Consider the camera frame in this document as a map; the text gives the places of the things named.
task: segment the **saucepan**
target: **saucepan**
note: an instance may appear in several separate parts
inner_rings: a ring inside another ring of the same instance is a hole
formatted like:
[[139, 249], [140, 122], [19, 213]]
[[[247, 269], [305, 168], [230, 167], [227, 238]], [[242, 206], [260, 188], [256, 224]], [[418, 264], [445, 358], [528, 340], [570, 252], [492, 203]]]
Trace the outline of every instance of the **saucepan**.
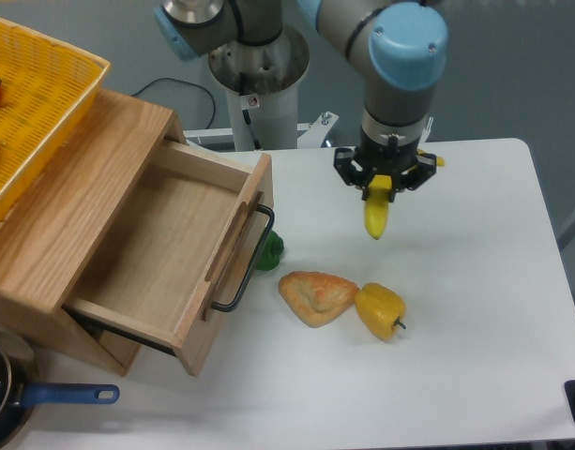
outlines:
[[35, 382], [34, 361], [26, 363], [0, 345], [0, 445], [9, 441], [38, 404], [110, 405], [120, 397], [113, 384]]

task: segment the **drawer handle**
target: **drawer handle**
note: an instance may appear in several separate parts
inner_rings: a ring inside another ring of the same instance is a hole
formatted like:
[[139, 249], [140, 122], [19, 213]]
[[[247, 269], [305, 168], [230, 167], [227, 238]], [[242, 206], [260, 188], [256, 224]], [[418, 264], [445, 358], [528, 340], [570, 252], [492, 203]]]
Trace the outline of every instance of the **drawer handle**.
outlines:
[[268, 238], [268, 235], [272, 231], [272, 226], [275, 223], [275, 213], [271, 208], [269, 208], [268, 206], [264, 206], [263, 204], [258, 204], [256, 206], [256, 211], [268, 216], [268, 221], [265, 225], [265, 229], [262, 232], [262, 235], [260, 236], [258, 244], [256, 244], [256, 248], [253, 250], [253, 254], [251, 255], [250, 258], [250, 263], [248, 264], [248, 269], [246, 270], [245, 276], [243, 276], [243, 279], [241, 280], [241, 284], [239, 284], [239, 288], [235, 293], [235, 298], [231, 303], [227, 305], [219, 302], [212, 302], [211, 308], [215, 309], [216, 311], [231, 312], [234, 311], [237, 308], [237, 306], [239, 306], [239, 302], [241, 302], [241, 298], [243, 297], [243, 294], [245, 293], [248, 287], [248, 283], [250, 282], [251, 276], [253, 275], [253, 272], [256, 270], [258, 260], [260, 260], [260, 257], [262, 256], [262, 253], [265, 249], [266, 239]]

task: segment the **wooden box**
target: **wooden box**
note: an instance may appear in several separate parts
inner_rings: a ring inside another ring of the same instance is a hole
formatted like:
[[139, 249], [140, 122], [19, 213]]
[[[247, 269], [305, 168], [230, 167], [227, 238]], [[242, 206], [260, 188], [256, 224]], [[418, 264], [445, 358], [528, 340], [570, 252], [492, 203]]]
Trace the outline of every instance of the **wooden box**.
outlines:
[[174, 112], [98, 95], [0, 225], [0, 326], [120, 374], [143, 344], [199, 373], [272, 226], [272, 178], [268, 155], [184, 141]]

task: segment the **bread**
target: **bread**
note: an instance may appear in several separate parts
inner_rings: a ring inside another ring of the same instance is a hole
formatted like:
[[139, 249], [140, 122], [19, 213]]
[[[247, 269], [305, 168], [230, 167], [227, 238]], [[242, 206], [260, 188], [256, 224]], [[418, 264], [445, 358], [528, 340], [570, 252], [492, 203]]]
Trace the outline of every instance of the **bread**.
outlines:
[[333, 322], [354, 303], [358, 287], [352, 281], [320, 272], [292, 272], [279, 281], [279, 293], [307, 326]]

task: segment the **plastic basket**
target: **plastic basket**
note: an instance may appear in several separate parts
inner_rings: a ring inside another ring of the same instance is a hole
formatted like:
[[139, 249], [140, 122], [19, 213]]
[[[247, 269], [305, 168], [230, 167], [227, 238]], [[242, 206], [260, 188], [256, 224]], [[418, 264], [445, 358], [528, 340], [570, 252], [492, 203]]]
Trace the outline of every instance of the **plastic basket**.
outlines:
[[110, 63], [0, 18], [0, 222], [84, 117]]

